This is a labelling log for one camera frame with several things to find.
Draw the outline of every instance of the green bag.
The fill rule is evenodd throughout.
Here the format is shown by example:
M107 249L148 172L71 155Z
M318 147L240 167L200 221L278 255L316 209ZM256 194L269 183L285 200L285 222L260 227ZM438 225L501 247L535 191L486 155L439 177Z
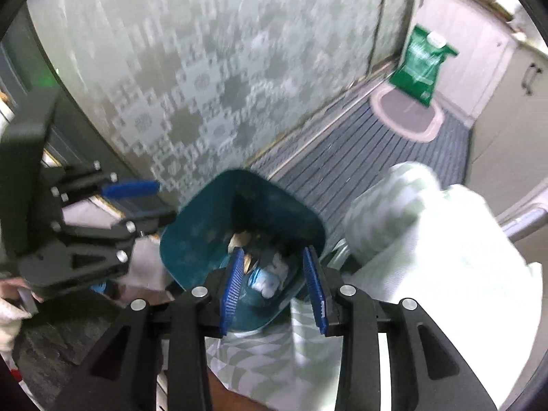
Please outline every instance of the green bag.
M405 59L390 78L390 83L429 107L439 67L447 55L458 54L441 36L417 24L411 32Z

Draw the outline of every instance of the gray floral pattern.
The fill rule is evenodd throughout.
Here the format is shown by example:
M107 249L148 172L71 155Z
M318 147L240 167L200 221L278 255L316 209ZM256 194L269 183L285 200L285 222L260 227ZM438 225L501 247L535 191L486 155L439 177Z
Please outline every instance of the gray floral pattern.
M29 0L98 131L184 203L399 52L410 0Z

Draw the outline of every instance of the teal trash can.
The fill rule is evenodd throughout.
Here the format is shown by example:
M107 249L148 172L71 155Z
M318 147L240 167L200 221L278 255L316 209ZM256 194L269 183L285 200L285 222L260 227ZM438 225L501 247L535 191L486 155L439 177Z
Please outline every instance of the teal trash can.
M183 289L204 283L209 272L223 267L234 233L270 237L289 266L283 289L264 299L248 286L248 273L231 331L255 331L272 321L304 286L302 250L325 245L322 221L302 202L261 176L243 169L228 170L207 184L162 234L160 255Z

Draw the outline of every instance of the patterned wallpaper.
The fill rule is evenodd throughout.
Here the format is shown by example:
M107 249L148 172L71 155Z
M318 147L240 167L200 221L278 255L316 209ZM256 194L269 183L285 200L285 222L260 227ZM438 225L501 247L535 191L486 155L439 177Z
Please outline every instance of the patterned wallpaper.
M399 51L410 0L29 0L83 112L180 204Z

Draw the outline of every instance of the beige cabinet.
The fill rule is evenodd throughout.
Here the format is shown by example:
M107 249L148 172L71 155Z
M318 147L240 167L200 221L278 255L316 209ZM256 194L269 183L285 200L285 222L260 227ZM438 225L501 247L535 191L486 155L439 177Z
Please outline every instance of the beige cabinet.
M459 51L442 65L438 95L477 119L511 59L511 30L473 0L415 0L411 27L421 24Z
M531 65L543 70L522 87ZM484 196L494 215L526 198L548 178L548 60L522 46L474 125L467 186Z

